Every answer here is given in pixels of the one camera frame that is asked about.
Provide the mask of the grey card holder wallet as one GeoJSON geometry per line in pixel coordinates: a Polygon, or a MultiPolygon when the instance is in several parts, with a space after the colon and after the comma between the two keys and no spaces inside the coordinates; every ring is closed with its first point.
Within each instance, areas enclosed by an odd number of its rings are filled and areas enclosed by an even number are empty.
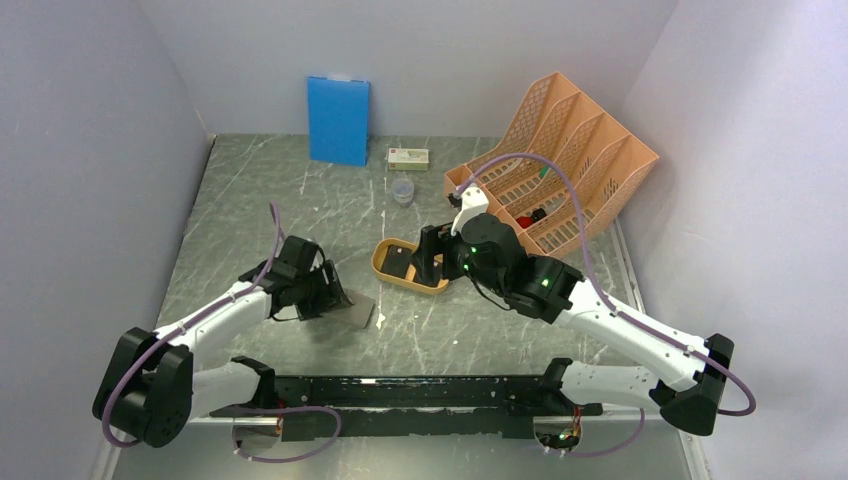
{"type": "Polygon", "coordinates": [[[365,329],[372,317],[375,301],[354,290],[344,289],[347,304],[340,305],[324,314],[324,317],[356,329],[365,329]]]}

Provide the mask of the yellow oval tray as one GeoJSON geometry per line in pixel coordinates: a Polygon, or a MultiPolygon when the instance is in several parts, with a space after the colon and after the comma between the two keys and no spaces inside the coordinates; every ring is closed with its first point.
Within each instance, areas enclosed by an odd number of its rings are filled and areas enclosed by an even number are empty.
{"type": "Polygon", "coordinates": [[[371,259],[375,275],[381,281],[421,294],[438,295],[444,292],[449,281],[441,277],[442,255],[437,255],[433,262],[436,279],[424,282],[411,263],[411,254],[417,247],[417,244],[398,238],[382,240],[371,259]]]}

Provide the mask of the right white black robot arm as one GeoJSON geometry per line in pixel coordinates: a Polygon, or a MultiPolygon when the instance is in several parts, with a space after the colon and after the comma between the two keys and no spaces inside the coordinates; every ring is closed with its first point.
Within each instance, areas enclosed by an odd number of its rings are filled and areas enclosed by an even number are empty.
{"type": "Polygon", "coordinates": [[[668,327],[596,290],[579,270],[529,254],[496,216],[478,215],[458,233],[449,223],[424,226],[412,264],[427,281],[468,278],[521,316],[583,332],[634,361],[632,367],[591,366],[555,359],[539,389],[542,406],[616,404],[658,413],[673,427],[713,433],[734,351],[731,339],[668,327]]]}

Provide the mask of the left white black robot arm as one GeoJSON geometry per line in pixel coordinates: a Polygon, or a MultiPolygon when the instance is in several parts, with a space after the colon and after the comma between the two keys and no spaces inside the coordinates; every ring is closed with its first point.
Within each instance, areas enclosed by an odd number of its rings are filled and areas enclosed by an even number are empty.
{"type": "Polygon", "coordinates": [[[134,327],[119,338],[95,395],[93,416],[119,448],[162,447],[192,419],[233,408],[261,416],[281,406],[274,369],[237,356],[205,369],[206,357],[244,330],[351,309],[334,263],[315,242],[276,241],[268,259],[243,273],[217,299],[183,319],[149,331],[134,327]]]}

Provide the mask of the black credit card stack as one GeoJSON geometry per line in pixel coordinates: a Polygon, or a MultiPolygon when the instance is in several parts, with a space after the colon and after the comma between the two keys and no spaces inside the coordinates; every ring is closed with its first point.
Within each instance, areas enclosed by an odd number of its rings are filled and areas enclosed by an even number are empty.
{"type": "Polygon", "coordinates": [[[399,245],[389,245],[380,272],[405,279],[411,264],[412,250],[399,245]]]}

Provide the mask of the small clear plastic cup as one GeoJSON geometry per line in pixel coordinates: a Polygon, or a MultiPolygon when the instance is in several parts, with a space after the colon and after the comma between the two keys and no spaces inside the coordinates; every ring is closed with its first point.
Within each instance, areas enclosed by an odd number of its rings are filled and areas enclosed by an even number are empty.
{"type": "Polygon", "coordinates": [[[409,178],[395,178],[391,183],[394,200],[402,207],[409,207],[414,201],[415,185],[409,178]]]}

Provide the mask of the small white red box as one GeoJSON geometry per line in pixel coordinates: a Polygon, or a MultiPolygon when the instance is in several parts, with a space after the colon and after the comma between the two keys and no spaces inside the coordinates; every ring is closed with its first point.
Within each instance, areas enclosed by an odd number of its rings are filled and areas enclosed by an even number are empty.
{"type": "Polygon", "coordinates": [[[389,148],[386,154],[389,170],[427,171],[429,169],[429,150],[416,148],[389,148]]]}

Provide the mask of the red black object in rack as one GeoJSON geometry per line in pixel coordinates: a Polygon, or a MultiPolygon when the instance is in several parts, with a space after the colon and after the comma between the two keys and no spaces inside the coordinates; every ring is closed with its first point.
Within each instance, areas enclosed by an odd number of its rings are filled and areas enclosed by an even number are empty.
{"type": "Polygon", "coordinates": [[[537,208],[528,215],[517,217],[515,221],[522,229],[528,229],[535,223],[544,219],[546,216],[547,212],[544,208],[537,208]]]}

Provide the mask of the orange file organizer rack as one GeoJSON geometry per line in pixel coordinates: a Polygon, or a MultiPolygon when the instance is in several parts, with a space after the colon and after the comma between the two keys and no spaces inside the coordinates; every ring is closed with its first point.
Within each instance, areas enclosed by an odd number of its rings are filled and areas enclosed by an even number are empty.
{"type": "Polygon", "coordinates": [[[449,170],[451,194],[468,178],[489,199],[489,213],[511,226],[533,254],[563,257],[581,241],[576,210],[561,178],[533,160],[542,155],[572,182],[583,210],[583,231],[593,237],[616,219],[659,157],[559,72],[534,82],[509,128],[490,151],[449,170]],[[517,217],[544,208],[528,229],[517,217]]]}

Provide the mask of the blue board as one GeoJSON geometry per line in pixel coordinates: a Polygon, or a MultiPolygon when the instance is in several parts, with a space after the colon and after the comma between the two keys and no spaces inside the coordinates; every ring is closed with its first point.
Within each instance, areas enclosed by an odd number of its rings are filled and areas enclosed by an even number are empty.
{"type": "Polygon", "coordinates": [[[370,83],[307,78],[310,159],[364,167],[367,164],[370,83]]]}

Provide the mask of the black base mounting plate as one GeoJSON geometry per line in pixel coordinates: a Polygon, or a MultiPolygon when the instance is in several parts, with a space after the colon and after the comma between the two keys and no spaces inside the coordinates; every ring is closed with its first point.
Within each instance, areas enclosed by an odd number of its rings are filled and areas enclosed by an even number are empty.
{"type": "Polygon", "coordinates": [[[274,407],[329,407],[341,427],[323,413],[282,417],[285,442],[342,437],[406,437],[498,434],[534,438],[534,421],[569,417],[574,409],[542,389],[538,375],[344,377],[283,376],[275,379],[274,407]]]}

